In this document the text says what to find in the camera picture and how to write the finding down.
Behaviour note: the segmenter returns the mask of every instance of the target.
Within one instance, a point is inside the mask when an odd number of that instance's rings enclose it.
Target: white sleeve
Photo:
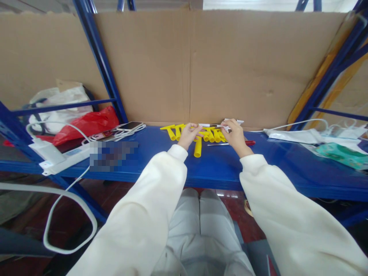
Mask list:
[[[187,156],[173,145],[152,157],[68,276],[151,274],[184,187]]]
[[[368,259],[353,237],[278,167],[260,154],[240,162],[241,185],[282,276],[368,275]]]

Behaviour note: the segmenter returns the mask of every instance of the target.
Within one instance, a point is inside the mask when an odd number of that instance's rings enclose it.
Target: blue shelf surface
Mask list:
[[[268,139],[264,133],[245,132],[248,140],[255,140],[252,150],[263,154],[267,162],[278,166],[308,197],[345,199],[368,202],[368,176],[334,160],[314,155],[297,143]],[[113,172],[93,172],[89,179],[135,182],[150,159],[161,151],[167,151],[176,141],[171,141],[166,130],[148,126],[146,129],[124,139],[137,141],[138,148],[129,155],[129,160],[114,167]],[[207,146],[202,142],[202,156],[193,156],[194,143],[189,148],[185,161],[188,168],[186,186],[241,191],[239,173],[242,166],[230,146]],[[78,177],[89,166],[86,159],[60,173],[64,177]],[[36,164],[2,161],[3,171],[41,173]]]

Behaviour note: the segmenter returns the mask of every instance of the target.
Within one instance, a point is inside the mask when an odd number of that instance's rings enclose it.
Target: knee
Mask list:
[[[186,188],[182,191],[181,196],[199,197],[198,192],[193,188]]]
[[[217,199],[218,195],[214,189],[205,189],[200,194],[201,198]]]

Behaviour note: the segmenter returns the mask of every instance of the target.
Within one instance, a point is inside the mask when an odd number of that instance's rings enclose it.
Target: green package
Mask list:
[[[353,169],[368,169],[368,155],[336,143],[323,144],[315,149],[319,154],[347,165]]]

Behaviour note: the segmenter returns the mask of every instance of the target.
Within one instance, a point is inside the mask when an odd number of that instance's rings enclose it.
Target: power strip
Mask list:
[[[63,153],[66,158],[58,164],[53,165],[50,161],[43,161],[39,165],[43,168],[43,175],[58,174],[59,172],[83,161],[89,157],[89,143]]]

